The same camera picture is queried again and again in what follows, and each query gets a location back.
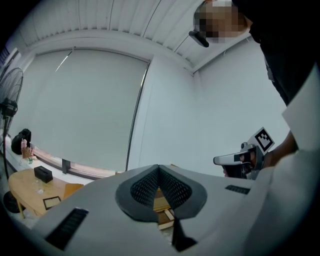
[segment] person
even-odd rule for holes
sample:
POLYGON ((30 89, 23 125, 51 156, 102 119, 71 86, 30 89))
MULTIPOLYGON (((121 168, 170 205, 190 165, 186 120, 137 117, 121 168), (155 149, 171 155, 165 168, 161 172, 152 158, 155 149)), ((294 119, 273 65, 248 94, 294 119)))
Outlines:
MULTIPOLYGON (((238 37, 249 30, 260 44, 268 77, 286 105, 318 60, 316 17, 310 2, 284 0, 205 0, 194 14, 195 28, 207 42, 223 42, 224 38, 238 37)), ((266 154, 263 168, 275 166, 297 149, 290 131, 281 145, 266 154)))

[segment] hand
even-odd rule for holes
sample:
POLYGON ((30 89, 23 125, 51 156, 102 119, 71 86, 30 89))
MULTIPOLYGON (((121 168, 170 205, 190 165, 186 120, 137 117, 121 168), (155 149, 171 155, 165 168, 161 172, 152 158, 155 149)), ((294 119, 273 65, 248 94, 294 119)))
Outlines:
MULTIPOLYGON (((245 160, 245 157, 243 155, 241 155, 240 161, 243 162, 244 160, 245 160)), ((264 163, 263 163, 262 169, 275 166, 274 160, 275 160, 275 157, 274 157, 273 151, 268 152, 264 156, 264 163)), ((254 152, 250 153, 250 162, 251 162, 252 168, 254 168, 256 165, 256 162, 257 162, 256 153, 254 153, 254 152)), ((227 171, 225 169, 223 169, 223 173, 224 173, 224 177, 228 177, 227 171)))
MULTIPOLYGON (((276 166, 276 164, 283 157, 288 156, 290 154, 293 154, 297 150, 298 150, 298 145, 296 143, 296 140, 295 140, 292 132, 290 131, 288 133, 287 137, 285 138, 285 140, 279 146, 277 146, 274 150, 268 152, 264 156, 263 168, 276 166)), ((255 155, 251 156, 251 163, 252 163, 252 160, 255 158, 256 158, 255 155)), ((228 177, 226 170, 223 170, 223 173, 224 173, 225 177, 228 177)))

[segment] white wall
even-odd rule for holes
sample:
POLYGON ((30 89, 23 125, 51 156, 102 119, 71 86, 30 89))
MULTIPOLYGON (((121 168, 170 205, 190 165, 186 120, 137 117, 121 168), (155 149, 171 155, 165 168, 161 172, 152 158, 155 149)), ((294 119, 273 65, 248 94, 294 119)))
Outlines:
POLYGON ((238 152, 262 126, 279 145, 289 132, 286 109, 268 79, 259 44, 246 40, 199 71, 197 171, 223 176, 213 157, 238 152))
POLYGON ((196 116, 194 78, 170 60, 155 56, 142 91, 128 169, 174 164, 194 170, 196 116))
POLYGON ((13 59, 13 61, 11 62, 8 70, 12 70, 12 69, 15 69, 15 68, 20 68, 20 59, 21 59, 22 55, 21 53, 19 52, 15 58, 13 59))

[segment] black slot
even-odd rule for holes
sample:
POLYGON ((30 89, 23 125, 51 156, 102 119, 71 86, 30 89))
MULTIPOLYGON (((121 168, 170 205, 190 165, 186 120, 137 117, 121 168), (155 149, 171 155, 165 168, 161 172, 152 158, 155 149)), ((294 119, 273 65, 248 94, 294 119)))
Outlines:
POLYGON ((60 250, 64 250, 88 213, 85 209, 75 208, 46 238, 46 241, 60 250))
POLYGON ((240 187, 240 186, 234 186, 234 185, 229 185, 229 186, 227 186, 225 189, 226 189, 226 190, 233 191, 233 192, 245 194, 245 195, 248 195, 248 193, 250 192, 250 188, 245 188, 245 187, 240 187))

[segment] windowsill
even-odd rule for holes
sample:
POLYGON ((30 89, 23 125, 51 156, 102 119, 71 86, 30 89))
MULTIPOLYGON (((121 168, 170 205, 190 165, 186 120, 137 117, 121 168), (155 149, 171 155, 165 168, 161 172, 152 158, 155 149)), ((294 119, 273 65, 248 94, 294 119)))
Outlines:
MULTIPOLYGON (((31 144, 31 147, 34 148, 33 154, 40 160, 41 162, 44 162, 45 164, 56 168, 60 171, 63 171, 63 159, 59 157, 52 156, 51 154, 41 150, 40 148, 36 147, 35 145, 31 144)), ((108 170, 108 169, 101 169, 101 168, 95 168, 90 167, 74 162, 70 163, 70 169, 67 171, 68 174, 76 175, 85 179, 90 180, 98 180, 102 178, 107 178, 114 176, 115 174, 122 173, 122 171, 114 171, 114 170, 108 170)))
POLYGON ((25 159, 22 158, 22 155, 18 155, 14 153, 11 150, 11 139, 9 137, 6 138, 5 140, 5 149, 6 149, 6 154, 7 154, 7 161, 17 170, 17 171, 22 171, 25 169, 34 169, 35 167, 38 166, 43 166, 44 168, 52 171, 52 176, 68 182, 68 183, 77 183, 77 184, 89 184, 93 182, 92 179, 88 178, 83 178, 79 176, 75 176, 72 174, 64 174, 61 170, 54 168, 39 159, 34 160, 32 163, 28 163, 25 159))

